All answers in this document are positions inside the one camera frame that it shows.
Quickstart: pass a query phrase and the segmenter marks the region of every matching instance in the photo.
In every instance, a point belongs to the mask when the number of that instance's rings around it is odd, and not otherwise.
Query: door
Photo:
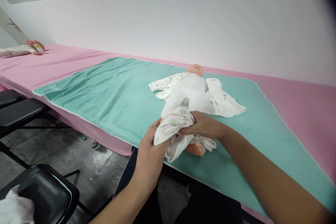
[[[0,7],[0,26],[18,44],[24,44],[25,41],[28,40],[28,37],[20,30],[20,28],[12,21],[12,19],[1,7]]]

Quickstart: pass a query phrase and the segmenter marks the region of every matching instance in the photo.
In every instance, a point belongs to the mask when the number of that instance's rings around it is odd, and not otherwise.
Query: doll
[[[163,89],[161,94],[162,97],[158,97],[160,99],[167,98],[166,104],[161,112],[161,122],[163,122],[167,113],[180,107],[182,104],[188,106],[189,111],[197,110],[203,112],[207,84],[202,76],[202,67],[194,64],[184,73],[178,73],[151,83],[153,88],[156,88],[157,90],[160,90],[158,88],[165,86],[165,89]],[[204,155],[200,143],[189,144],[186,150],[194,155]]]
[[[21,56],[26,54],[42,55],[45,53],[44,45],[37,40],[26,40],[26,44],[10,47],[6,49],[0,49],[0,57],[9,56]]]

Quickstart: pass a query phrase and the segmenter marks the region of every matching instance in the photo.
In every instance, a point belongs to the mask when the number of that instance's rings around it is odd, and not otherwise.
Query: pink table cover
[[[136,58],[184,68],[189,66],[183,63],[64,45],[49,45],[46,49],[48,54],[42,56],[30,54],[0,58],[0,90],[14,89],[26,97],[43,101],[57,112],[55,116],[61,121],[121,155],[130,155],[131,145],[110,136],[102,129],[73,114],[52,106],[44,98],[34,95],[32,91],[112,57]],[[336,87],[215,68],[204,67],[203,70],[255,81],[307,151],[336,183],[336,105],[334,104]],[[242,205],[242,208],[265,223],[273,223],[246,206]]]

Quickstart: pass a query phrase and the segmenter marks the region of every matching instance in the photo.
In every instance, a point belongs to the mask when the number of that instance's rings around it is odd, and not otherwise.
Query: gray floor
[[[29,125],[50,125],[37,119]],[[80,169],[80,175],[69,180],[79,189],[80,201],[93,212],[114,193],[128,157],[103,146],[98,150],[87,147],[83,134],[74,129],[20,129],[1,141],[28,164],[45,163],[61,174]],[[24,169],[0,152],[0,188]],[[187,206],[186,188],[170,178],[159,178],[159,203],[165,224],[174,220]],[[68,223],[86,223],[89,216],[77,207]]]

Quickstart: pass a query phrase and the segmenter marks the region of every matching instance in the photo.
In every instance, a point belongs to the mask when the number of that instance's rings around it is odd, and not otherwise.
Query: dark pants
[[[124,173],[122,174],[114,197],[131,180],[137,161],[138,149],[134,149]],[[154,188],[147,202],[140,210],[134,223],[163,223],[158,201],[158,185]],[[180,223],[232,223],[242,224],[240,203],[224,196],[210,187],[192,180],[189,184],[191,197],[188,206],[182,210],[175,224]]]

